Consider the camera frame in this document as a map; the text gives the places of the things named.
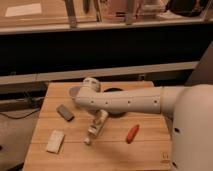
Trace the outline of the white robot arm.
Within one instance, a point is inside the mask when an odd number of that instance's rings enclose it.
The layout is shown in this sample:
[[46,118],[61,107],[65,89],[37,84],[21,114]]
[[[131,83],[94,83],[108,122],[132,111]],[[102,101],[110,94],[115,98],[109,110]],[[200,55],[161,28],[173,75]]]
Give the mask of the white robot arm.
[[70,96],[91,111],[172,116],[171,171],[213,171],[213,85],[102,92],[100,82],[87,77],[70,90]]

